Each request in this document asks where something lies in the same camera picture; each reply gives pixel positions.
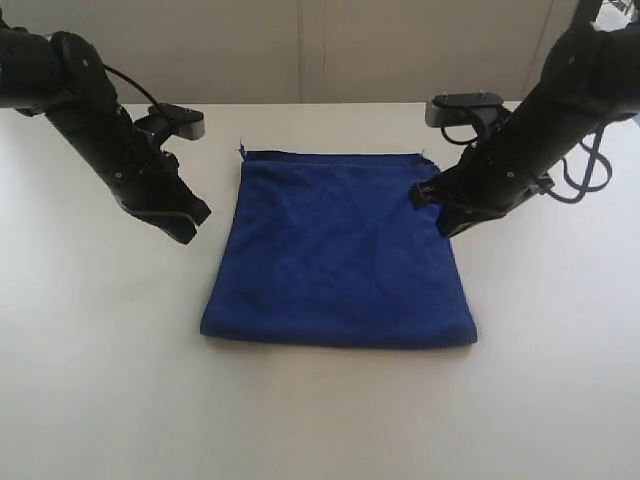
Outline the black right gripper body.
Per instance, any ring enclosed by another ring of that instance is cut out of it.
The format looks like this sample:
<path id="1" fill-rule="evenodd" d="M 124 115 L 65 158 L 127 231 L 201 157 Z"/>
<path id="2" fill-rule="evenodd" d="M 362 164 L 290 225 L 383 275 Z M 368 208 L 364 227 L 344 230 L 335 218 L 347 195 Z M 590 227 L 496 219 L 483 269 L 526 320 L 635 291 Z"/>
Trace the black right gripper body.
<path id="1" fill-rule="evenodd" d="M 448 219 L 464 206 L 503 215 L 585 136 L 635 112 L 635 28 L 567 30 L 504 126 L 453 170 Z"/>

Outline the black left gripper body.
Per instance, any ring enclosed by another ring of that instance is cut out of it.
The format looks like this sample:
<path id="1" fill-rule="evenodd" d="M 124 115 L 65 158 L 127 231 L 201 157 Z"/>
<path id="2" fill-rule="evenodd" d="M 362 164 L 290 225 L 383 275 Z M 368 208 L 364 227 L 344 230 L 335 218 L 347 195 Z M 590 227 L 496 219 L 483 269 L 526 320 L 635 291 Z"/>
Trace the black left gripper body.
<path id="1" fill-rule="evenodd" d="M 46 119 L 107 185 L 120 207 L 176 213 L 170 208 L 176 156 L 153 147 L 119 103 L 97 50 L 82 37 L 58 32 L 50 39 L 67 81 Z"/>

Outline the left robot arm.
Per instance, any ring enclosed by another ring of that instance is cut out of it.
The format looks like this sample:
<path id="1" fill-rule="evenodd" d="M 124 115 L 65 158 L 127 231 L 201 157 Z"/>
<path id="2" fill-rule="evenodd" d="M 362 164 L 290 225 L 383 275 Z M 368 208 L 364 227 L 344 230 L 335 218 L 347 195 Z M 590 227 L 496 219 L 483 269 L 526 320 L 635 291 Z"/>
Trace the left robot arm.
<path id="1" fill-rule="evenodd" d="M 120 208 L 186 245 L 211 210 L 164 149 L 173 136 L 205 134 L 202 112 L 149 100 L 134 120 L 109 80 L 113 68 L 83 37 L 1 26 L 1 106 L 44 116 L 103 181 Z"/>

